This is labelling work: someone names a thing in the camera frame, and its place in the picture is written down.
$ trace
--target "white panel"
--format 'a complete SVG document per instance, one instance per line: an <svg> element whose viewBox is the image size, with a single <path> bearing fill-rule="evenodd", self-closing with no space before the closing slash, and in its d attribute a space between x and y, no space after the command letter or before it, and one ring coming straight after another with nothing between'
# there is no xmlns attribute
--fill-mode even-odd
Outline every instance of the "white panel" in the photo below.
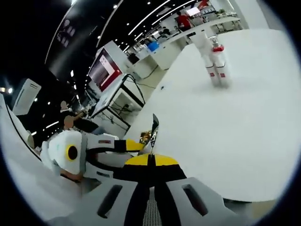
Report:
<svg viewBox="0 0 301 226"><path fill-rule="evenodd" d="M34 81L27 79L20 90L18 97L13 107L15 115L24 115L29 112L29 109L36 98L41 86Z"/></svg>

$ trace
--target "table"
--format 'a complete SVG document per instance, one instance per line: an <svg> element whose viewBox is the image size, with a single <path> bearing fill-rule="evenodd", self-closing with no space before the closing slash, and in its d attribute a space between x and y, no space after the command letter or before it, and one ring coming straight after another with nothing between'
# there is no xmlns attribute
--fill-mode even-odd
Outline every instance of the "table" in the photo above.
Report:
<svg viewBox="0 0 301 226"><path fill-rule="evenodd" d="M154 152L175 158L187 177L226 199L274 200L300 156L298 57L282 31L241 30L219 40L231 86L213 88L198 49L188 45L124 138L138 141L154 113L160 122Z"/></svg>
<svg viewBox="0 0 301 226"><path fill-rule="evenodd" d="M140 107L144 106L144 103L132 93L128 87L124 85L127 78L132 77L132 75L124 75L116 78L102 93L98 103L95 106L93 115L91 118L93 119L98 114L103 112L104 110L108 110L113 116L122 121L125 125L130 127L130 124L127 123L123 118L121 118L114 110L110 108L110 104L116 100L116 98L120 95L120 93L127 94L132 100L134 100Z"/></svg>
<svg viewBox="0 0 301 226"><path fill-rule="evenodd" d="M214 25L223 24L226 22L235 22L240 19L237 17L224 17L221 19L216 19L199 26L193 27L188 31L179 33L174 37L166 40L165 42L160 44L160 47L155 50L153 53L146 55L143 59L140 59L136 64L134 64L130 69L129 73L132 71L136 72L141 78L146 78L151 74L156 65L158 65L161 70L167 70L171 64L175 61L177 56L183 50L183 48L187 45L186 36L191 33L200 33L202 30L206 30ZM207 31L207 35L213 35L212 32Z"/></svg>

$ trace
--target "yellow circle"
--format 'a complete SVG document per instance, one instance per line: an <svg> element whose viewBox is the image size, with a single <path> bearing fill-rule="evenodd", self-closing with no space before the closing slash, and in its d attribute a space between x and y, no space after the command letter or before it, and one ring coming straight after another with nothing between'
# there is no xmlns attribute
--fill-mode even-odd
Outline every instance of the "yellow circle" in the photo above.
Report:
<svg viewBox="0 0 301 226"><path fill-rule="evenodd" d="M71 147L75 147L75 145L68 145L66 147L66 159L68 159L69 161L74 161L74 160L76 160L77 157L75 159L71 159L70 156L69 156L69 150L70 150Z"/></svg>

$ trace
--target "display screen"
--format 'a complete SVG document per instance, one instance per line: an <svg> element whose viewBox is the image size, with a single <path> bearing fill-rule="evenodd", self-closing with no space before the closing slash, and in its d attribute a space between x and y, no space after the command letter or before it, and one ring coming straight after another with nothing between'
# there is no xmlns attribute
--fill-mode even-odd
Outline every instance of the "display screen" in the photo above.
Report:
<svg viewBox="0 0 301 226"><path fill-rule="evenodd" d="M103 92L122 72L109 53L103 48L91 67L89 76Z"/></svg>
<svg viewBox="0 0 301 226"><path fill-rule="evenodd" d="M197 7L194 7L194 8L191 8L191 9L188 9L186 11L186 13L189 15L189 16L193 16L193 15L196 15L198 13L200 13L199 9Z"/></svg>

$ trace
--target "metal mesh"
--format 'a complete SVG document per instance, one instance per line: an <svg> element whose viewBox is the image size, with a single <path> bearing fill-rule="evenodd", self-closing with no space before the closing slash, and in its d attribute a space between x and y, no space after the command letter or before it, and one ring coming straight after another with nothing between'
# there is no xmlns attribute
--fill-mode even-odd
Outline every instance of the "metal mesh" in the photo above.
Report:
<svg viewBox="0 0 301 226"><path fill-rule="evenodd" d="M162 226L153 188L150 189L150 198L147 201L147 207L143 218L143 226Z"/></svg>

